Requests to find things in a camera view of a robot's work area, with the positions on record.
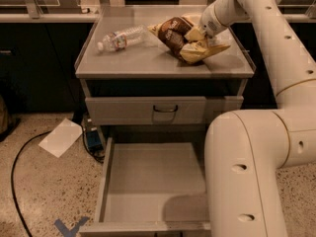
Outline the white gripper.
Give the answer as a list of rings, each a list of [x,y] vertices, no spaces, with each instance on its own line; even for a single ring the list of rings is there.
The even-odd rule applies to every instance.
[[[243,19],[244,9],[237,0],[215,0],[200,16],[202,29],[192,27],[185,34],[185,39],[188,42],[199,41],[205,38],[205,34],[213,38]]]

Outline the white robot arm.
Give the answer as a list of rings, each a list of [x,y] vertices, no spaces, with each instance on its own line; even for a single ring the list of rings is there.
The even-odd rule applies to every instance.
[[[200,17],[211,37],[249,19],[276,98],[274,110],[217,117],[204,144],[212,237],[287,237],[276,171],[314,161],[316,64],[277,0],[216,0]]]

